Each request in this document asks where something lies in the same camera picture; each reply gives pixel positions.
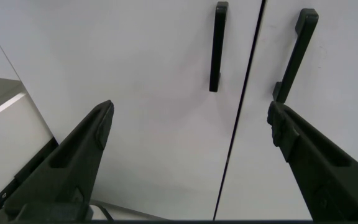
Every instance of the cabinet door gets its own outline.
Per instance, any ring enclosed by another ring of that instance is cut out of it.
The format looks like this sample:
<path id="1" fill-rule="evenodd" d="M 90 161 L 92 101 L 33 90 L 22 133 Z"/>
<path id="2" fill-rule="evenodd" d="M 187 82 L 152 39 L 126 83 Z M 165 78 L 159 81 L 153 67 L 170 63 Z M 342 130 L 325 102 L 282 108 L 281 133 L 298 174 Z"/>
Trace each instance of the cabinet door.
<path id="1" fill-rule="evenodd" d="M 114 103 L 94 199 L 213 218 L 261 1 L 229 1 L 211 93 L 216 3 L 0 1 L 0 44 L 59 142 Z"/>
<path id="2" fill-rule="evenodd" d="M 303 8 L 319 14 L 286 105 L 358 160 L 358 1 L 270 0 L 255 49 L 217 219 L 310 219 L 267 111 Z"/>

